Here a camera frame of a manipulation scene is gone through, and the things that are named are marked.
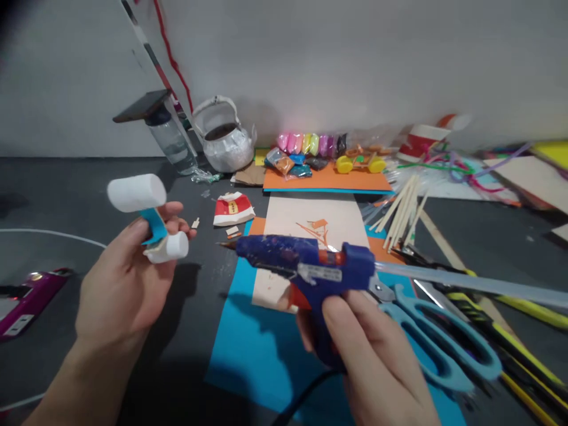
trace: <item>white wall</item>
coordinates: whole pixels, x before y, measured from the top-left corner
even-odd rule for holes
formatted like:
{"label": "white wall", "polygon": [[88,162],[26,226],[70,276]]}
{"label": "white wall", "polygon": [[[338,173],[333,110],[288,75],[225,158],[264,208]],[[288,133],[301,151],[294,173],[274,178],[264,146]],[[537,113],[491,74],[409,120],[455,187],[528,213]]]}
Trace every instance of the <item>white wall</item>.
{"label": "white wall", "polygon": [[[151,0],[129,0],[182,105]],[[566,0],[167,0],[195,105],[222,94],[260,135],[435,123],[474,148],[568,135]]]}
{"label": "white wall", "polygon": [[163,85],[119,0],[33,0],[0,50],[0,156],[161,156],[112,117]]}

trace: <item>red paper cup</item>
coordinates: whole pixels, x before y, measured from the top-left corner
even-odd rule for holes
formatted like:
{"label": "red paper cup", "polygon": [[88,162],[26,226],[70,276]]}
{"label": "red paper cup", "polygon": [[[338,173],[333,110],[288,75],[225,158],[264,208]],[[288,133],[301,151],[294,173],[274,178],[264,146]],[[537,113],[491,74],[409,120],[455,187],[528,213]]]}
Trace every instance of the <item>red paper cup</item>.
{"label": "red paper cup", "polygon": [[450,131],[445,128],[416,124],[396,156],[401,160],[418,163],[430,147],[448,136]]}

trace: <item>glue gun nozzle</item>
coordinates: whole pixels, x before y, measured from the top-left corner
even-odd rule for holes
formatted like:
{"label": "glue gun nozzle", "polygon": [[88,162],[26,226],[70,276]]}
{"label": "glue gun nozzle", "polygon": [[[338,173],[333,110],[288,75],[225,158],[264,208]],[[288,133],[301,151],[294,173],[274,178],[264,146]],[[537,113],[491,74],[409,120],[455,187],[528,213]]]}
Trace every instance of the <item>glue gun nozzle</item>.
{"label": "glue gun nozzle", "polygon": [[217,243],[219,244],[221,247],[225,247],[226,249],[228,248],[229,250],[236,250],[237,249],[237,242],[236,241],[228,241],[228,242],[223,242],[223,243]]}

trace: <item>hot glue gun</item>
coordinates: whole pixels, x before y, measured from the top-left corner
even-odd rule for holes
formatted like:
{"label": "hot glue gun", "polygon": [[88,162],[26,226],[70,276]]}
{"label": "hot glue gun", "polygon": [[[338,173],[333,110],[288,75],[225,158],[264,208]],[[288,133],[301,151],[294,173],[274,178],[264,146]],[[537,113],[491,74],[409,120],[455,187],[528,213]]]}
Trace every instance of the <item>hot glue gun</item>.
{"label": "hot glue gun", "polygon": [[253,267],[290,280],[294,304],[311,308],[319,359],[332,369],[345,372],[325,325],[322,303],[326,297],[347,290],[367,290],[373,280],[378,281],[375,257],[369,249],[343,243],[341,251],[332,252],[320,250],[316,239],[284,235],[250,235],[220,244],[235,250]]}

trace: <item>yellow wheel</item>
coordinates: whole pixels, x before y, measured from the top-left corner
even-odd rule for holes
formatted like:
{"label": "yellow wheel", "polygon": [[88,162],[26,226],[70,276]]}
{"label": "yellow wheel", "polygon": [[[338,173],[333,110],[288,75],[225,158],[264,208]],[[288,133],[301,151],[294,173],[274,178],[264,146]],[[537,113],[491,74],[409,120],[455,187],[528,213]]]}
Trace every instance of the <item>yellow wheel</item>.
{"label": "yellow wheel", "polygon": [[341,156],[335,161],[335,166],[339,173],[349,173],[353,170],[353,159],[347,156]]}
{"label": "yellow wheel", "polygon": [[380,173],[385,169],[385,167],[386,167],[385,161],[380,157],[375,157],[371,161],[371,164],[369,164],[369,171],[371,173]]}

